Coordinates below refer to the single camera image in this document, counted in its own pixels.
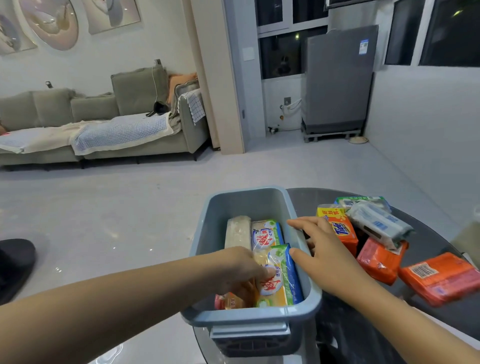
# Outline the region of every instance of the sofa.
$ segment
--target sofa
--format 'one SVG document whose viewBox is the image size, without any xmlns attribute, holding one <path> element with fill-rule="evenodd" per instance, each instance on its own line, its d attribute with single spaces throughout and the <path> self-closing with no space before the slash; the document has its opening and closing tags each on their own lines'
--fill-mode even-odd
<svg viewBox="0 0 480 364">
<path fill-rule="evenodd" d="M 168 74 L 161 65 L 111 76 L 113 93 L 86 97 L 70 89 L 27 91 L 0 99 L 0 123 L 8 132 L 29 128 L 61 127 L 70 123 L 111 120 L 118 116 L 149 113 L 155 101 L 167 102 Z M 166 153 L 191 153 L 210 137 L 206 118 L 193 122 L 187 99 L 182 94 L 198 89 L 198 79 L 177 85 L 171 101 L 172 113 L 180 117 L 181 131 L 154 141 L 119 150 L 96 151 L 77 156 L 70 146 L 18 154 L 0 149 L 0 165 L 80 162 L 84 159 L 138 157 Z"/>
</svg>

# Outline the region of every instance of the glossy floor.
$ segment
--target glossy floor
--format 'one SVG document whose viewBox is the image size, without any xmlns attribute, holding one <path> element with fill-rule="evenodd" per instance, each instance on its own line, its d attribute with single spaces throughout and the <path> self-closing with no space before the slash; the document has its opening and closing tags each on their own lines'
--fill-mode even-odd
<svg viewBox="0 0 480 364">
<path fill-rule="evenodd" d="M 30 239 L 39 262 L 25 297 L 107 273 L 188 255 L 206 197 L 268 184 L 383 195 L 447 239 L 458 226 L 373 146 L 304 144 L 299 132 L 254 141 L 244 155 L 207 150 L 145 164 L 106 161 L 0 172 L 0 238 Z M 115 363 L 204 363 L 179 315 L 124 343 Z"/>
</svg>

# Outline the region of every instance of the left hand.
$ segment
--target left hand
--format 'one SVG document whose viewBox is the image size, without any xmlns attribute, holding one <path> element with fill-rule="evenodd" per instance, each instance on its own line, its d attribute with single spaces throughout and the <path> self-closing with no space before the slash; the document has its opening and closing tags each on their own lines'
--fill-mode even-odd
<svg viewBox="0 0 480 364">
<path fill-rule="evenodd" d="M 220 264 L 223 275 L 219 277 L 217 294 L 232 292 L 251 303 L 255 292 L 253 278 L 266 280 L 275 275 L 273 268 L 265 268 L 255 262 L 253 253 L 241 246 L 219 250 L 209 254 L 212 264 Z"/>
</svg>

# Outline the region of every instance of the painting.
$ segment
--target painting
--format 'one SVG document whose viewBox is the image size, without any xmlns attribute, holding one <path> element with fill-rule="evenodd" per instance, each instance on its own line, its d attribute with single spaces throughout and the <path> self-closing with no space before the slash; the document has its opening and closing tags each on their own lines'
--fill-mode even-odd
<svg viewBox="0 0 480 364">
<path fill-rule="evenodd" d="M 72 48 L 78 39 L 78 21 L 70 0 L 20 0 L 28 25 L 38 37 L 58 50 Z"/>
<path fill-rule="evenodd" d="M 0 55 L 36 48 L 23 32 L 18 22 L 13 3 L 0 1 Z"/>
<path fill-rule="evenodd" d="M 83 2 L 90 34 L 140 21 L 135 0 L 83 0 Z"/>
</svg>

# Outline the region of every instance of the plastic storage basket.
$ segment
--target plastic storage basket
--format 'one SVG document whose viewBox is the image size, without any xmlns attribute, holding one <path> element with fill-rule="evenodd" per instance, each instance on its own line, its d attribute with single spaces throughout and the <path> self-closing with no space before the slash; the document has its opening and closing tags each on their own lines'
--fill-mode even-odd
<svg viewBox="0 0 480 364">
<path fill-rule="evenodd" d="M 303 233 L 287 225 L 296 218 L 292 201 L 284 188 L 262 187 L 212 195 L 205 203 L 192 242 L 190 256 L 223 249 L 227 221 L 239 215 L 252 221 L 275 219 L 279 222 L 285 243 L 308 252 Z M 214 296 L 189 307 L 182 316 L 195 327 L 206 327 L 210 338 L 229 357 L 289 355 L 296 352 L 302 340 L 302 322 L 314 317 L 320 308 L 322 291 L 297 267 L 303 302 L 287 307 L 214 308 Z"/>
</svg>

